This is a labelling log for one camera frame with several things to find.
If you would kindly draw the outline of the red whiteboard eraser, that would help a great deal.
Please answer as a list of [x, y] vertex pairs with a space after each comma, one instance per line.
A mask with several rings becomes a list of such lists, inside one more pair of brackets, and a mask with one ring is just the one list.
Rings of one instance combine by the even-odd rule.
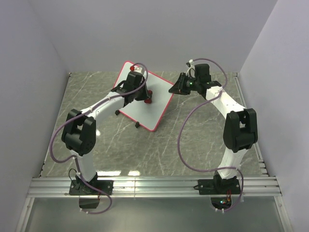
[[148, 92], [147, 92], [147, 99], [144, 100], [144, 102], [146, 104], [151, 104], [152, 103], [152, 95], [153, 95], [153, 92], [151, 90], [148, 90]]

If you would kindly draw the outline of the pink framed whiteboard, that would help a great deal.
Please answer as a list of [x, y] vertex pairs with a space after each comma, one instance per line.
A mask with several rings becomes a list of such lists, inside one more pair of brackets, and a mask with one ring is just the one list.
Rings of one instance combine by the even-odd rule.
[[148, 72], [146, 85], [147, 89], [153, 92], [151, 104], [146, 104], [144, 101], [133, 101], [126, 107], [119, 109], [119, 111], [120, 114], [135, 123], [138, 121], [140, 127], [153, 132], [157, 129], [172, 100], [173, 94], [169, 93], [169, 89], [173, 86], [173, 83], [152, 72]]

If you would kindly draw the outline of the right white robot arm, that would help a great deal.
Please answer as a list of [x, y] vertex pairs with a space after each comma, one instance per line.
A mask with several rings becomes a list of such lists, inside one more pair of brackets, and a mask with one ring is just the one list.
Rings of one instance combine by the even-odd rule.
[[257, 115], [252, 108], [245, 108], [225, 92], [225, 84], [211, 79], [207, 63], [187, 62], [188, 69], [180, 73], [169, 93], [189, 95], [192, 91], [201, 95], [206, 103], [212, 103], [225, 119], [223, 141], [225, 152], [209, 187], [201, 184], [203, 189], [211, 189], [217, 194], [234, 191], [240, 193], [237, 179], [243, 156], [258, 140]]

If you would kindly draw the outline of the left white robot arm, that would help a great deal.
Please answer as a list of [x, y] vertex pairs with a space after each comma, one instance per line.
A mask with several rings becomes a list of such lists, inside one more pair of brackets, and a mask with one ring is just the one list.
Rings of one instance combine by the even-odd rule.
[[112, 88], [106, 97], [81, 110], [72, 109], [67, 116], [61, 140], [73, 155], [80, 188], [93, 194], [98, 188], [92, 150], [96, 144], [97, 124], [133, 101], [152, 102], [152, 91], [147, 89], [145, 72], [130, 71], [124, 81]]

